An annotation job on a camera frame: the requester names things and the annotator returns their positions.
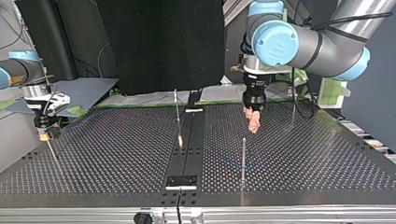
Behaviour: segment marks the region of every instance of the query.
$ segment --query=perforated metal table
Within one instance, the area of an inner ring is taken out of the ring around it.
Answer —
[[[395,164],[326,112],[303,119],[293,116],[292,103],[269,104],[252,134],[241,105],[203,108],[183,114],[182,147],[173,107],[95,109],[54,142],[59,164],[43,146],[0,174],[0,208],[176,212],[376,204],[396,214]],[[165,190],[169,176],[190,175],[197,176],[197,190]]]

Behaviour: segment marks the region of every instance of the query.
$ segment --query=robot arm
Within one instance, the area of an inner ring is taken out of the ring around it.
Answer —
[[[242,44],[245,107],[260,112],[265,105],[263,88],[269,77],[263,75],[260,64],[289,65],[340,81],[359,77],[371,59],[365,45],[395,5],[396,0],[344,0],[331,18],[340,22],[309,30],[282,21],[284,6],[280,0],[252,2]],[[371,19],[359,18],[367,15]],[[345,18],[357,19],[342,21]]]
[[[70,97],[53,91],[47,79],[33,50],[11,51],[8,60],[0,61],[0,90],[21,87],[27,106],[35,112],[34,123],[43,141],[60,134],[56,114],[70,103]]]

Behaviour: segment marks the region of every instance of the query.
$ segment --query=light blue joint cover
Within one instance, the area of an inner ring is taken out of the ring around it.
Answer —
[[[285,21],[263,23],[253,34],[253,52],[261,63],[279,67],[289,63],[299,49],[296,30]]]
[[[265,13],[275,13],[283,14],[283,2],[282,1],[271,1],[271,0],[261,0],[254,1],[250,3],[248,8],[248,17],[265,14]]]
[[[0,67],[0,90],[8,88],[10,86],[9,79],[11,76],[8,71]]]
[[[363,48],[363,54],[361,55],[361,58],[351,68],[349,68],[345,73],[343,73],[337,77],[333,77],[332,79],[335,79],[338,81],[351,81],[351,80],[359,77],[366,70],[366,68],[368,66],[368,62],[370,62],[370,59],[371,59],[370,50],[367,48]]]
[[[20,59],[40,63],[40,57],[34,50],[13,50],[8,53],[10,59]]]

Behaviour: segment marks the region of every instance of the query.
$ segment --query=black backdrop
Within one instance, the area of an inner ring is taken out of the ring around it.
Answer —
[[[194,90],[224,73],[221,0],[98,0],[127,94]]]

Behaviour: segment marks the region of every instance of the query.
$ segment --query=pink object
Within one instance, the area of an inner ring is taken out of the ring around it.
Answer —
[[[246,118],[249,119],[248,130],[256,133],[260,128],[260,112],[251,108],[244,108]]]

